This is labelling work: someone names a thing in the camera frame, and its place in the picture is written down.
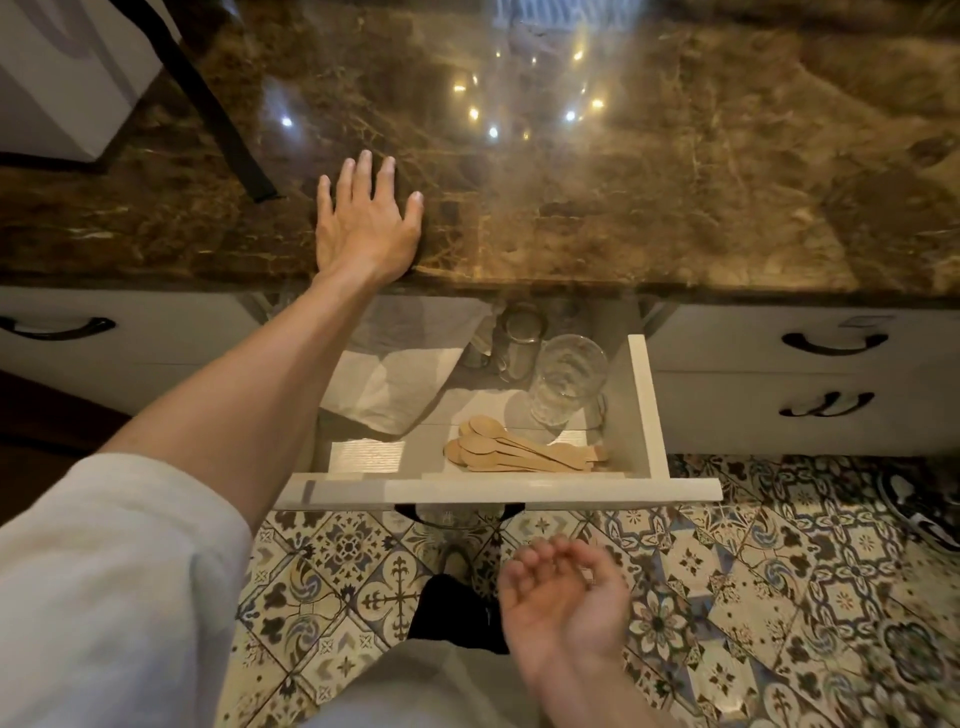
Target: white cabinet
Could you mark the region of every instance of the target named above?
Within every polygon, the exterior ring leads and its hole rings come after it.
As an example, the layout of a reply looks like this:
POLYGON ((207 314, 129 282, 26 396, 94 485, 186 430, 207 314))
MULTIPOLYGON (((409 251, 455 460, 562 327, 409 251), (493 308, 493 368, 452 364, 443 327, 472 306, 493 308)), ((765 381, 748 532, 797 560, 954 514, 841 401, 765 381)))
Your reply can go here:
POLYGON ((0 288, 0 370, 133 414, 262 320, 230 294, 0 288))
POLYGON ((960 449, 955 311, 680 306, 649 351, 668 452, 960 449))

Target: cabinet door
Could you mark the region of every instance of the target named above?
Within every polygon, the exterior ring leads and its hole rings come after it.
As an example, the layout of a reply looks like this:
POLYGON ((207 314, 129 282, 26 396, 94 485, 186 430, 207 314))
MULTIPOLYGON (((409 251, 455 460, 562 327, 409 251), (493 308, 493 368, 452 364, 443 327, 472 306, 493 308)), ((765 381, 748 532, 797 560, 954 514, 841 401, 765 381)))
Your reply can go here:
POLYGON ((659 372, 910 371, 960 352, 960 312, 681 305, 649 350, 659 372))
POLYGON ((943 453, 960 447, 960 395, 946 385, 936 376, 654 372, 668 452, 943 453))

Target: white napkin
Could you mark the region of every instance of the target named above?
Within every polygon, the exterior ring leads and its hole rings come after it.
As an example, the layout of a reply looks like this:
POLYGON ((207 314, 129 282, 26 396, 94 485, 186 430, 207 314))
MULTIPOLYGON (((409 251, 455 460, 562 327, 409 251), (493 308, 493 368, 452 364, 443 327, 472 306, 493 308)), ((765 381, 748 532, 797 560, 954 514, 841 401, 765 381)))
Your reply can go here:
POLYGON ((340 357, 321 407, 379 432, 406 432, 490 312, 476 299, 377 296, 340 357))

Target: black bag strap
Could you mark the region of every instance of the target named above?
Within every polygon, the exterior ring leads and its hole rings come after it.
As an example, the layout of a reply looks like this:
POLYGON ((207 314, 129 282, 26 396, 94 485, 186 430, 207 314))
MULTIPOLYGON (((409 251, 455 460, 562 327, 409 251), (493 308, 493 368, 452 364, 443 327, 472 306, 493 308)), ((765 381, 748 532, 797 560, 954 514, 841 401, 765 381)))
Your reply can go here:
POLYGON ((276 187, 247 149, 243 137, 233 126, 213 91, 206 85, 204 77, 183 54, 170 35, 167 24, 150 7, 150 3, 147 0, 110 0, 110 3, 150 41, 156 56, 196 108, 207 130, 213 134, 229 168, 253 201, 262 203, 279 197, 276 187))

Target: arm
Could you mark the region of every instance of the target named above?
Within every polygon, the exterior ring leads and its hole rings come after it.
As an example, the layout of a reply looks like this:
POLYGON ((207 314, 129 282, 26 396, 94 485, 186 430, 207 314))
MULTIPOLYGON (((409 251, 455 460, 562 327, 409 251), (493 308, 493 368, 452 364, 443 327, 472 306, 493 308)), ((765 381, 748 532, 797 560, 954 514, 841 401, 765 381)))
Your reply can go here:
POLYGON ((293 468, 350 333, 376 291, 409 267, 423 200, 394 199, 392 158, 371 199, 372 155, 344 162, 337 206, 317 193, 318 257, 310 289, 266 326, 137 415, 102 452, 145 455, 189 473, 256 530, 293 468))
POLYGON ((556 728, 676 725, 624 673, 630 590, 606 550, 537 539, 507 562, 498 591, 510 653, 556 728))

